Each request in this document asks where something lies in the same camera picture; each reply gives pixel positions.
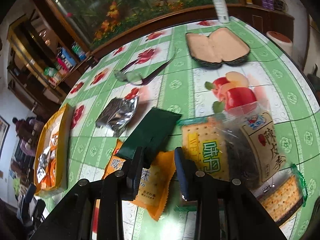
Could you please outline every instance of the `snack package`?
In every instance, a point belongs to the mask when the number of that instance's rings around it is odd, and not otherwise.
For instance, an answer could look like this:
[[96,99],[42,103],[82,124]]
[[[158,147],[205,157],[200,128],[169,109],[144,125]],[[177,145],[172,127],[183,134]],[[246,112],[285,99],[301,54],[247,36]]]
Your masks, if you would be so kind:
[[307,199],[304,178],[277,147],[272,117],[258,102],[181,120],[186,158],[216,179],[240,179],[282,225]]
[[54,158],[51,162],[51,168],[50,168],[50,179],[51,179],[51,186],[56,185],[56,159]]
[[96,126],[109,127],[114,131],[113,137],[119,137],[137,111],[139,96],[136,94],[138,91],[136,89],[135,92],[132,92],[133,94],[130,94],[130,97],[111,99],[98,116]]
[[37,167],[37,178],[41,189],[55,186],[56,180],[56,149],[59,132],[54,133],[49,142],[49,146],[39,157]]
[[186,157],[216,179],[238,178],[255,189],[286,161],[277,147],[272,117],[257,102],[178,124]]
[[44,69],[44,75],[49,76],[49,77],[53,77],[57,72],[58,72],[58,70],[55,68],[52,68],[52,67],[46,67]]
[[43,178],[46,176],[46,168],[49,165],[50,161],[50,146],[44,149],[43,153],[39,156],[39,164],[37,167],[37,179],[40,183]]
[[252,193],[278,226],[304,207],[308,198],[306,182],[296,165],[277,172]]
[[[115,156],[122,144],[121,141],[117,141],[103,178],[122,168],[125,160]],[[156,221],[159,220],[167,202],[169,183],[175,170],[174,151],[159,152],[150,168],[142,170],[139,191],[132,203],[147,209],[150,217]]]
[[55,134],[52,135],[52,137],[50,139],[50,150],[51,151],[54,151],[57,148],[58,135],[59,135],[59,132],[56,132]]

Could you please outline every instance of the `apple print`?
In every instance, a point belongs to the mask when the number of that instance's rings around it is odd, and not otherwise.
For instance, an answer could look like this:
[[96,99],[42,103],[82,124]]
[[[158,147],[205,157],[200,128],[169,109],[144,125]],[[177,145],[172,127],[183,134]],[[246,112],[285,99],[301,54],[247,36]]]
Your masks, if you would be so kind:
[[136,62],[136,64],[142,64],[147,62],[148,60],[150,60],[152,58],[152,56],[155,54],[156,49],[147,49],[142,53],[138,54],[138,61]]
[[147,35],[146,41],[154,40],[154,39],[158,38],[159,36],[161,36],[162,34],[163,34],[163,32],[151,33],[151,34]]
[[204,84],[207,90],[212,90],[213,94],[218,98],[218,92],[222,85],[230,83],[226,77],[217,78],[215,81],[206,82]]
[[91,85],[98,83],[105,76],[106,73],[108,73],[108,68],[101,71],[99,74],[96,74],[94,80],[91,82]]
[[250,88],[231,88],[226,92],[224,109],[232,113],[233,108],[241,106],[241,113],[248,114],[257,107],[254,102],[257,102],[257,98]]
[[197,25],[201,25],[201,26],[211,26],[212,23],[208,22],[208,21],[201,21],[198,22]]
[[218,90],[218,93],[216,95],[216,97],[218,98],[218,100],[220,102],[222,102],[223,100],[225,100],[226,98],[226,93],[229,89],[231,88],[235,88],[236,85],[234,83],[226,83],[226,84],[223,84],[222,86],[220,86],[219,90]]
[[239,72],[230,71],[226,73],[226,79],[234,83],[236,87],[249,87],[249,80]]
[[81,118],[82,112],[84,110],[84,105],[79,106],[79,108],[77,108],[74,113],[73,113],[73,117],[72,117],[72,122],[71,122],[71,129],[73,129],[74,127],[76,127],[78,121]]
[[213,94],[218,98],[214,102],[212,109],[214,113],[222,112],[223,110],[232,112],[238,106],[241,107],[242,113],[249,113],[256,108],[257,98],[254,92],[249,89],[249,80],[239,72],[230,71],[225,77],[217,78],[215,81],[205,82],[205,88],[212,90]]
[[139,88],[133,88],[129,94],[127,94],[124,99],[131,100],[133,99],[139,92]]
[[118,53],[120,53],[123,50],[124,50],[124,46],[121,46],[119,49],[115,50],[115,52],[113,53],[113,56],[117,55]]
[[80,88],[82,88],[82,86],[84,85],[83,82],[80,82],[79,84],[76,84],[73,89],[71,90],[70,94],[74,94],[76,92],[78,92],[80,90]]

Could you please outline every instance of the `table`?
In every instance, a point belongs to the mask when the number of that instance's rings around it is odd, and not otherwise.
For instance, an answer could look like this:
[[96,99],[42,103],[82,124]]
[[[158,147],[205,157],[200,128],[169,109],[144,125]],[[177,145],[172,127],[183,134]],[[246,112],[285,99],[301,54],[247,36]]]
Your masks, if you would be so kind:
[[[170,59],[177,48],[175,59],[145,88],[148,91],[148,96],[143,99],[146,107],[120,139],[125,140],[153,106],[180,113],[182,119],[212,114],[211,107],[216,98],[206,90],[204,83],[212,82],[229,71],[241,72],[250,78],[251,86],[263,88],[267,93],[278,143],[287,157],[297,164],[308,185],[306,206],[282,227],[288,239],[300,238],[308,226],[315,200],[320,195],[319,103],[305,76],[273,42],[239,19],[230,19],[228,24],[217,20],[193,22],[147,35],[111,52],[94,69],[84,73],[63,102],[75,108],[83,105],[84,109],[70,132],[68,189],[45,200],[49,212],[79,179],[101,179],[108,164],[116,138],[111,137],[107,128],[96,128],[95,120],[112,98],[124,97],[133,88],[130,84],[117,81],[111,71],[123,68],[139,53],[152,47],[155,53],[150,60],[132,67],[145,77]],[[220,27],[229,28],[250,46],[248,60],[241,67],[223,65],[218,70],[200,68],[189,55],[185,33],[208,35]],[[167,150],[180,145],[181,131],[176,127]],[[125,239],[192,239],[196,213],[173,211],[179,201],[179,191],[178,182],[172,181],[168,203],[159,222],[152,220],[144,209],[123,202]]]

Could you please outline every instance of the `white bottle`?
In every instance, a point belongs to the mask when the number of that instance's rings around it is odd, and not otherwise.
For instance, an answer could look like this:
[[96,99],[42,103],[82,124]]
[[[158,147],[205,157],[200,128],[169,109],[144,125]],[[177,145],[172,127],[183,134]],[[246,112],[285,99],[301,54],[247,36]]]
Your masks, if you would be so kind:
[[230,22],[226,1],[225,0],[212,0],[212,1],[214,4],[214,8],[216,9],[219,22],[221,23]]

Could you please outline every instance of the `red flower print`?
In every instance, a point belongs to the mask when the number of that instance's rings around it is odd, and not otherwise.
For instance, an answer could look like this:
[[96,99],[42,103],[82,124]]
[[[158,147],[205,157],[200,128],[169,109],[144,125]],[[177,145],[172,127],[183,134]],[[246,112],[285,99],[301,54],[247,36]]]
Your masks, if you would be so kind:
[[139,92],[139,88],[133,88],[129,94],[127,94],[124,99],[131,100],[133,99]]
[[152,56],[155,54],[156,49],[147,49],[142,53],[138,54],[138,61],[136,62],[136,64],[142,64],[147,62],[149,59],[152,58]]
[[78,121],[80,120],[80,117],[82,115],[83,110],[84,110],[84,105],[81,105],[81,106],[79,106],[79,108],[77,108],[74,111],[73,117],[72,117],[72,122],[71,122],[71,129],[76,127]]
[[79,84],[76,84],[73,89],[71,90],[70,94],[74,94],[76,92],[78,92],[80,90],[80,88],[82,88],[82,86],[84,85],[83,82],[80,82]]
[[258,140],[263,146],[266,146],[266,138],[263,134],[258,135]]
[[117,49],[114,53],[113,56],[117,55],[118,53],[120,53],[121,51],[124,50],[124,46],[121,46],[119,49]]
[[98,83],[101,79],[104,78],[104,76],[108,73],[108,68],[106,68],[105,70],[101,71],[99,74],[96,74],[93,81],[91,82],[91,85],[94,85],[96,83]]
[[158,38],[159,36],[161,36],[162,34],[163,34],[163,32],[151,33],[147,36],[146,41],[154,40],[154,39]]
[[201,21],[198,22],[197,25],[201,25],[201,26],[211,26],[212,24],[208,21]]

